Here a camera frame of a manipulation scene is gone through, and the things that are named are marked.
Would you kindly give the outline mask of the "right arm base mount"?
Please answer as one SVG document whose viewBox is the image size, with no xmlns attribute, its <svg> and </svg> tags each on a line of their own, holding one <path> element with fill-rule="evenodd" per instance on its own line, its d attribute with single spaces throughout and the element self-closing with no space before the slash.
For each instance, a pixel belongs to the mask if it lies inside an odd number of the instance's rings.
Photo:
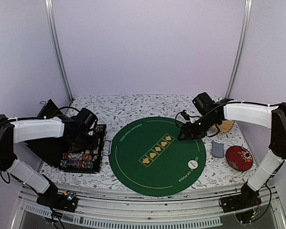
<svg viewBox="0 0 286 229">
<path fill-rule="evenodd" d="M 241 187 L 240 194 L 226 195 L 219 199 L 219 205 L 224 213 L 242 210 L 235 215 L 236 220 L 241 224 L 249 224 L 254 221 L 257 210 L 253 210 L 253 208 L 259 208 L 261 203 L 259 191 L 254 191 L 247 183 Z"/>
</svg>

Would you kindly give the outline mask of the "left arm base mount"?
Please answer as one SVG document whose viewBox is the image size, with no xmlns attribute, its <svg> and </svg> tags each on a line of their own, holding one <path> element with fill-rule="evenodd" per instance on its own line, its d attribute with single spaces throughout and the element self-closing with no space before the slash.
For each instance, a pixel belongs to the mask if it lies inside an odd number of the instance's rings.
<svg viewBox="0 0 286 229">
<path fill-rule="evenodd" d="M 75 212 L 78 201 L 75 192 L 58 193 L 58 188 L 54 184 L 50 184 L 43 194 L 39 193 L 37 198 L 37 204 L 72 213 Z"/>
</svg>

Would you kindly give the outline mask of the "white dealer button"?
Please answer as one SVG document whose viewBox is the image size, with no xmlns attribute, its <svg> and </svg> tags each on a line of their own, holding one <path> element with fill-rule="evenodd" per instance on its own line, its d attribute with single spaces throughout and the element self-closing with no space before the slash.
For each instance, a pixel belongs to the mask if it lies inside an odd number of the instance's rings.
<svg viewBox="0 0 286 229">
<path fill-rule="evenodd" d="M 190 169 L 196 169 L 196 168 L 198 168 L 198 163 L 197 163 L 197 161 L 195 161 L 195 160 L 190 160 L 190 161 L 188 162 L 188 167 L 189 167 Z"/>
</svg>

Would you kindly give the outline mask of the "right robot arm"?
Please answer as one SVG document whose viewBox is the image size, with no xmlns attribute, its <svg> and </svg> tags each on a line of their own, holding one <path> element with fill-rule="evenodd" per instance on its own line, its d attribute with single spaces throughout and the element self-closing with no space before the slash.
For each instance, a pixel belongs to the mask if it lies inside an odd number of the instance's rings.
<svg viewBox="0 0 286 229">
<path fill-rule="evenodd" d="M 263 104 L 224 98 L 214 101 L 208 93 L 198 94 L 192 100 L 197 116 L 186 110 L 178 115 L 186 121 L 177 124 L 178 139 L 196 140 L 207 136 L 212 126 L 223 121 L 236 121 L 258 160 L 258 167 L 243 185 L 244 192 L 237 198 L 241 208 L 255 201 L 255 194 L 273 178 L 286 161 L 286 102 Z"/>
</svg>

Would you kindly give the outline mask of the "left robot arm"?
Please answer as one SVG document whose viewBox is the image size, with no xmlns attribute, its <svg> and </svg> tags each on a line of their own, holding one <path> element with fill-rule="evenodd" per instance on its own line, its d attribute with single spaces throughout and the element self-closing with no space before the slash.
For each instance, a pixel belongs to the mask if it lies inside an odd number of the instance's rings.
<svg viewBox="0 0 286 229">
<path fill-rule="evenodd" d="M 77 115 L 67 117 L 53 113 L 40 117 L 8 118 L 0 114 L 0 171 L 7 172 L 22 183 L 32 187 L 51 207 L 61 203 L 56 187 L 14 152 L 14 145 L 24 142 L 43 161 L 50 164 L 59 152 L 71 146 L 78 149 L 94 149 L 95 136 L 90 132 L 96 127 L 97 116 L 83 108 Z"/>
</svg>

